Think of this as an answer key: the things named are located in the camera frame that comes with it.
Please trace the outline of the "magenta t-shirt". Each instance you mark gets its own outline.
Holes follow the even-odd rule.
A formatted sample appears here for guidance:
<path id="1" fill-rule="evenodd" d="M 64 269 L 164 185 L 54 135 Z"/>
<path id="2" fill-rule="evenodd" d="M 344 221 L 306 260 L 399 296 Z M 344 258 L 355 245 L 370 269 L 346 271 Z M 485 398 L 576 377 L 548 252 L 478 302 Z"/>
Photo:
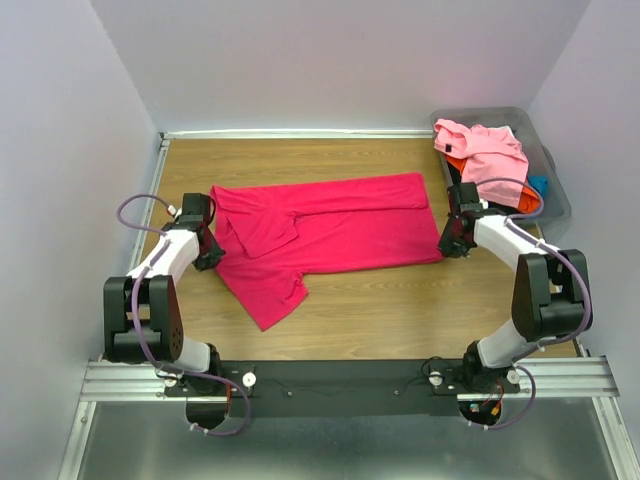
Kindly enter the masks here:
<path id="1" fill-rule="evenodd" d="M 216 271 L 261 330 L 308 294 L 308 274 L 442 260 L 419 173 L 247 188 L 214 186 Z"/>

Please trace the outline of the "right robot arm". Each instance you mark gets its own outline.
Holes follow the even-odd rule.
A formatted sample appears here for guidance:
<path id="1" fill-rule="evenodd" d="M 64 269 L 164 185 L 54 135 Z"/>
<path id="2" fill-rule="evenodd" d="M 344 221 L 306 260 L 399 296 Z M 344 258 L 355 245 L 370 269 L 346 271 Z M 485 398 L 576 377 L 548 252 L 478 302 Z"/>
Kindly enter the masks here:
<path id="1" fill-rule="evenodd" d="M 590 329 L 593 305 L 585 255 L 561 250 L 534 237 L 481 202 L 477 185 L 447 189 L 450 212 L 438 249 L 461 258 L 482 247 L 515 274 L 510 318 L 493 334 L 471 343 L 456 379 L 482 392 L 508 377 L 515 363 L 547 346 L 571 342 Z"/>

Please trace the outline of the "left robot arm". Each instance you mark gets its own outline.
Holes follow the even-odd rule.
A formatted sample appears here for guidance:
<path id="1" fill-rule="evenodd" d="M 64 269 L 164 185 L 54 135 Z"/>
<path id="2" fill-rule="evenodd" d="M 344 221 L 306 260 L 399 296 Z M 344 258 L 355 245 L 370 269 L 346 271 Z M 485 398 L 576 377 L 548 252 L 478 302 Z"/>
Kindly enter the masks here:
<path id="1" fill-rule="evenodd" d="M 186 193 L 180 208 L 163 206 L 171 220 L 162 228 L 136 227 L 156 233 L 156 246 L 126 275 L 104 284 L 105 357 L 114 363 L 149 363 L 200 396 L 228 395 L 232 386 L 217 349 L 184 333 L 177 297 L 177 284 L 189 266 L 213 270 L 225 255 L 210 230 L 215 202 Z"/>

